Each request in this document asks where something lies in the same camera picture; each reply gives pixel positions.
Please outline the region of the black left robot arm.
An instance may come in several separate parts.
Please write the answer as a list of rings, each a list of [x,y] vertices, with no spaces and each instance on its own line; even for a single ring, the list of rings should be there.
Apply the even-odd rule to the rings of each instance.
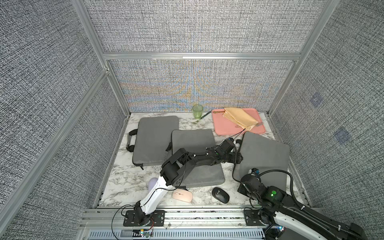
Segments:
[[[234,138],[227,138],[218,146],[206,148],[204,152],[193,153],[184,148],[177,150],[162,164],[154,187],[145,198],[135,204],[135,222],[139,226],[145,225],[167,192],[178,189],[194,168],[221,163],[238,165],[242,160],[242,155],[236,150]]]

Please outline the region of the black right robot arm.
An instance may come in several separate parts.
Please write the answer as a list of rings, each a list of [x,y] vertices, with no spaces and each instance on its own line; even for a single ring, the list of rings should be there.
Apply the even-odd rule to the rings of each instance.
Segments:
[[[239,192],[256,200],[260,209],[245,214],[267,228],[266,240],[274,240],[289,229],[308,240],[366,240],[368,237],[357,224],[343,224],[298,202],[294,195],[274,186],[266,187],[254,169],[240,180]]]

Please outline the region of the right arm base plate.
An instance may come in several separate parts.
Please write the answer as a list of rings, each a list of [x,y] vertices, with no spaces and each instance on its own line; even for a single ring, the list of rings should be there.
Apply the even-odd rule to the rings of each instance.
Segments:
[[[252,209],[252,208],[246,207],[243,210],[243,214],[244,214],[246,225],[248,227],[266,226],[266,224],[264,224],[260,219],[259,209]]]

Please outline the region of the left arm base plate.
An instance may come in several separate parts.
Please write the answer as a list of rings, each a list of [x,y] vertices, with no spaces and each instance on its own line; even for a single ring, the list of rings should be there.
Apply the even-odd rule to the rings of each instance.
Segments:
[[[139,213],[138,211],[126,211],[123,214],[124,227],[163,227],[165,221],[165,211],[154,211],[149,215]]]

